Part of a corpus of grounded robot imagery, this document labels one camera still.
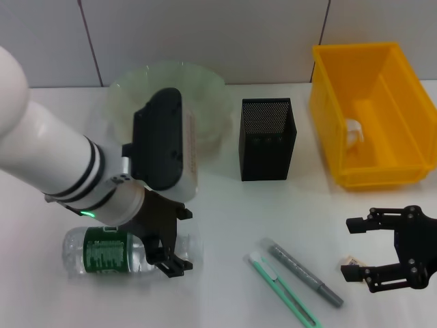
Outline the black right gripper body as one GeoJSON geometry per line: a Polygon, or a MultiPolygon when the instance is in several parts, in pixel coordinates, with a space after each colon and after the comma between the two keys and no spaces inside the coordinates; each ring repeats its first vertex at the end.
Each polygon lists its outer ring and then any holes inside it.
{"type": "Polygon", "coordinates": [[[426,288],[436,273],[436,220],[424,215],[419,206],[407,206],[394,237],[399,278],[410,288],[426,288]]]}

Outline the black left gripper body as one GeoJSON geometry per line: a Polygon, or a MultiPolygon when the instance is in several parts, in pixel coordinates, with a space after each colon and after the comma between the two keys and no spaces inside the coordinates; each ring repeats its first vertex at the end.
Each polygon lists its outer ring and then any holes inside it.
{"type": "Polygon", "coordinates": [[[133,193],[120,188],[115,192],[115,196],[121,199],[120,203],[128,210],[127,222],[120,225],[119,229],[140,238],[145,250],[169,247],[174,253],[179,220],[175,209],[183,203],[167,199],[143,187],[139,190],[143,197],[139,201],[133,193]]]}

